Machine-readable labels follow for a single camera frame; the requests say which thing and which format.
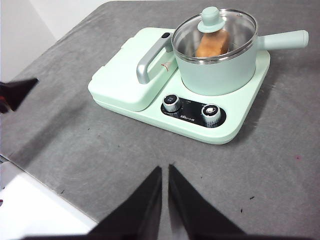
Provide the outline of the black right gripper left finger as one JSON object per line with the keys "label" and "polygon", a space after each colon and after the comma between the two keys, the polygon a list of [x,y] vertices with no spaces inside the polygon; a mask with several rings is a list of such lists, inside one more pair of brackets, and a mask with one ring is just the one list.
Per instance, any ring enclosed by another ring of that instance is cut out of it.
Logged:
{"label": "black right gripper left finger", "polygon": [[156,240],[162,211],[162,169],[157,166],[132,195],[87,234],[27,236],[26,240]]}

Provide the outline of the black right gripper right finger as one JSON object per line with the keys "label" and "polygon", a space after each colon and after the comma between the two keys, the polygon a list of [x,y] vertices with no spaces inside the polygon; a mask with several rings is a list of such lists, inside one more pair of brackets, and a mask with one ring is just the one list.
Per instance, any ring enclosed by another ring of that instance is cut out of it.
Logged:
{"label": "black right gripper right finger", "polygon": [[318,240],[315,216],[290,213],[289,205],[271,206],[263,194],[247,196],[208,188],[201,194],[173,164],[168,165],[168,205],[191,240]]}

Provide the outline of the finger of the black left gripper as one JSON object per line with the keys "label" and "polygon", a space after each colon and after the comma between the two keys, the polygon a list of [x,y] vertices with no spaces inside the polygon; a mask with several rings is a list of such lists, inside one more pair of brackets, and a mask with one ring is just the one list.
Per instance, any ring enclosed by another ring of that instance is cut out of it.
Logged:
{"label": "finger of the black left gripper", "polygon": [[37,78],[24,79],[14,82],[0,83],[0,112],[15,112],[30,91],[38,84]]}

